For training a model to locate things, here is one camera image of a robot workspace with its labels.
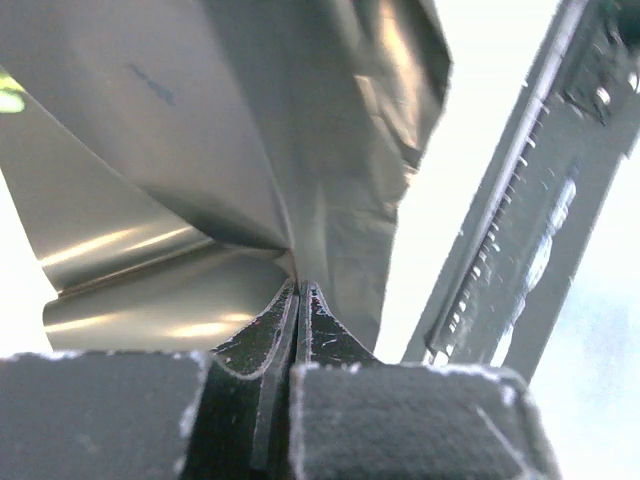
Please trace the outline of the black wrapping paper cone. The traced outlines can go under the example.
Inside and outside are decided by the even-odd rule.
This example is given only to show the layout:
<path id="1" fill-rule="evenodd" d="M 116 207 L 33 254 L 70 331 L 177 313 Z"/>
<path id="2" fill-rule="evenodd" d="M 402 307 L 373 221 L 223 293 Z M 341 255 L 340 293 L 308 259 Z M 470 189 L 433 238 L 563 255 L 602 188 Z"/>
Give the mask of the black wrapping paper cone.
<path id="1" fill-rule="evenodd" d="M 449 67 L 430 1 L 3 2 L 51 346 L 208 349 L 312 281 L 372 348 Z"/>

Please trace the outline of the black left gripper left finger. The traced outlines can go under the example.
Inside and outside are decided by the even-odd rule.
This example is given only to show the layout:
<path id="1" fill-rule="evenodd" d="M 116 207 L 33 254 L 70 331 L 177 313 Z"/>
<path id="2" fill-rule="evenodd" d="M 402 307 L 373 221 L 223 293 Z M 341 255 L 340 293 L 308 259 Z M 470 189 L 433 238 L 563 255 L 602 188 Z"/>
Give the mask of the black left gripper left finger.
<path id="1" fill-rule="evenodd" d="M 61 351 L 1 362 L 5 479 L 283 479 L 299 297 L 212 351 Z"/>

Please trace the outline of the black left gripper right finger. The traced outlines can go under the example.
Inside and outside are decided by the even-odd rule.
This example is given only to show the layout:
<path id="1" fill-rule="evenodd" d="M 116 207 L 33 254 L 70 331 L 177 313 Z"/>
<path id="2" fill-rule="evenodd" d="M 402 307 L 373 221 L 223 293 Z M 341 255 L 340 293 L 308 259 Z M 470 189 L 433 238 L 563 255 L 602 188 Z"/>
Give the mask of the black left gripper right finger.
<path id="1" fill-rule="evenodd" d="M 485 365 L 387 365 L 301 289 L 294 363 L 298 479 L 556 479 L 523 380 Z"/>

